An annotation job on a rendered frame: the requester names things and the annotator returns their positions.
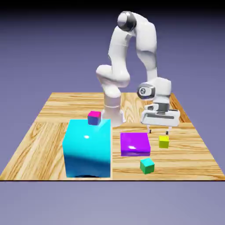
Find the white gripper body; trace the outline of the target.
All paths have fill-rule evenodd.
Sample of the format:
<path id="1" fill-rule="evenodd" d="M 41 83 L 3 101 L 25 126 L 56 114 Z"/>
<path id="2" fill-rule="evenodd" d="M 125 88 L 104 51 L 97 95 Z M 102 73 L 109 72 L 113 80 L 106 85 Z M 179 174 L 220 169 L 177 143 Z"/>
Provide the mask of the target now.
<path id="1" fill-rule="evenodd" d="M 157 125 L 176 127 L 179 125 L 180 111 L 170 109 L 167 112 L 144 110 L 141 116 L 141 123 L 145 125 Z"/>

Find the small yellow cube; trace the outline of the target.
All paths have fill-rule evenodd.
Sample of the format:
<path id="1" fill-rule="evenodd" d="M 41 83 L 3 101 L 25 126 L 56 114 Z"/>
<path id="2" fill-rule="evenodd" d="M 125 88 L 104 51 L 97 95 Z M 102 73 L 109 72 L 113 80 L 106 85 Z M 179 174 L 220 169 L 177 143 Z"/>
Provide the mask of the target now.
<path id="1" fill-rule="evenodd" d="M 169 147 L 169 136 L 168 135 L 160 135 L 159 136 L 159 147 L 160 148 L 168 148 Z"/>

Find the small green cube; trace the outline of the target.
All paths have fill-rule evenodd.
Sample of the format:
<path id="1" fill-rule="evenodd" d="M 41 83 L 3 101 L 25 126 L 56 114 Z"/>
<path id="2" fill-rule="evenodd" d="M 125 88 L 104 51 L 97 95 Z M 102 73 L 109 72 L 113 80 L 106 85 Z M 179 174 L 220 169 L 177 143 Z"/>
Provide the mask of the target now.
<path id="1" fill-rule="evenodd" d="M 142 159 L 140 161 L 140 169 L 143 174 L 150 174 L 155 170 L 155 164 L 150 158 Z"/>

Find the small pink cube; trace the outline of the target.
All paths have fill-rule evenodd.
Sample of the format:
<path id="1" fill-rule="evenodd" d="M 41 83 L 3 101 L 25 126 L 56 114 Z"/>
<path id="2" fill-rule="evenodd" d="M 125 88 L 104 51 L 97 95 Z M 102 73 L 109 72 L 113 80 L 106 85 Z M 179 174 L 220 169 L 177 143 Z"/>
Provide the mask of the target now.
<path id="1" fill-rule="evenodd" d="M 102 114 L 100 111 L 90 111 L 87 116 L 89 125 L 99 125 L 101 122 Z"/>

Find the large purple box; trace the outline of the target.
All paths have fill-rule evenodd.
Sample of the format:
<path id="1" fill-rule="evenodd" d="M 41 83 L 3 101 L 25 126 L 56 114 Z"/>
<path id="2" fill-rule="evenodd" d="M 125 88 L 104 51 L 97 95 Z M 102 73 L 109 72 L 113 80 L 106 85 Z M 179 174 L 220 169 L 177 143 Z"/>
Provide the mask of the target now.
<path id="1" fill-rule="evenodd" d="M 147 133 L 120 133 L 121 156 L 150 156 L 151 146 Z"/>

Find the large cyan box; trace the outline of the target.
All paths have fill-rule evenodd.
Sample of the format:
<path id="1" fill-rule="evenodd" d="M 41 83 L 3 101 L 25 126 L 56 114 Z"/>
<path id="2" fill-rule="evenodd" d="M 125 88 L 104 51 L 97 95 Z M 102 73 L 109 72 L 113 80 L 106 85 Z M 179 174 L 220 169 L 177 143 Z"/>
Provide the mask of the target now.
<path id="1" fill-rule="evenodd" d="M 109 178 L 111 173 L 111 120 L 89 125 L 70 120 L 62 143 L 66 176 Z"/>

